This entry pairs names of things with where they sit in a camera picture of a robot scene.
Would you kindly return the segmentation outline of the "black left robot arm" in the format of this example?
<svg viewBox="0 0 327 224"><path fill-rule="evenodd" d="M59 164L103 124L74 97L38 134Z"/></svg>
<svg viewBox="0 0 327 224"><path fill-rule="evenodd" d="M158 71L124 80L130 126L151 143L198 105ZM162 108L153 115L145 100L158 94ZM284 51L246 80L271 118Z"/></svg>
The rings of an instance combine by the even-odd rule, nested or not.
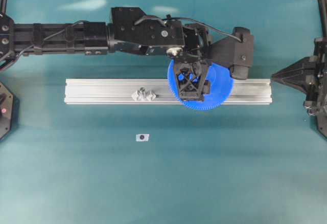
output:
<svg viewBox="0 0 327 224"><path fill-rule="evenodd" d="M165 55L173 63L173 83L183 101L203 101L210 93L210 62L205 59L208 32L180 18L162 19L138 7L111 9L111 21L80 20L71 24L16 24L1 15L1 70L21 56L42 54Z"/></svg>

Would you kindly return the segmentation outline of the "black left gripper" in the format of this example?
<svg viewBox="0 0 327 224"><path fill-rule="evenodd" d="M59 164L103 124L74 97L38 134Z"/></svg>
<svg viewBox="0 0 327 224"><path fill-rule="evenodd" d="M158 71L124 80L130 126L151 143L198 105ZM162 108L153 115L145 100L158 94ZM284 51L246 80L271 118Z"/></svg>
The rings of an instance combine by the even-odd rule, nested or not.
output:
<svg viewBox="0 0 327 224"><path fill-rule="evenodd" d="M197 23L182 26L182 37L183 46L166 50L166 55L174 60L172 71L177 96L181 101L204 101L211 86L206 77L213 64L208 56L212 37L207 27Z"/></svg>

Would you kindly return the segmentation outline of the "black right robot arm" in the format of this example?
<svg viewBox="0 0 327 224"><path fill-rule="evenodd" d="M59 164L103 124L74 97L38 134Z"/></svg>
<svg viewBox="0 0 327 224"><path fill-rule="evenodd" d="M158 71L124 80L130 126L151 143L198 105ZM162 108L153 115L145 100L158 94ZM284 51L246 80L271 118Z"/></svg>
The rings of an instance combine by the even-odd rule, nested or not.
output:
<svg viewBox="0 0 327 224"><path fill-rule="evenodd" d="M303 92L303 106L326 137L326 38L314 39L314 53L272 74L271 80Z"/></svg>

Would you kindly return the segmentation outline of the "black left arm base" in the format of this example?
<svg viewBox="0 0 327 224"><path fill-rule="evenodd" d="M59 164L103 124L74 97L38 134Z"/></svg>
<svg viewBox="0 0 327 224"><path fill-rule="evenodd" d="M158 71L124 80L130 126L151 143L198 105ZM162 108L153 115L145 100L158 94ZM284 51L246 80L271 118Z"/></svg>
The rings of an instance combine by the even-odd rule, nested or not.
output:
<svg viewBox="0 0 327 224"><path fill-rule="evenodd" d="M0 120L0 136L1 140L11 130L12 113L13 113L14 95L1 82L1 120Z"/></svg>

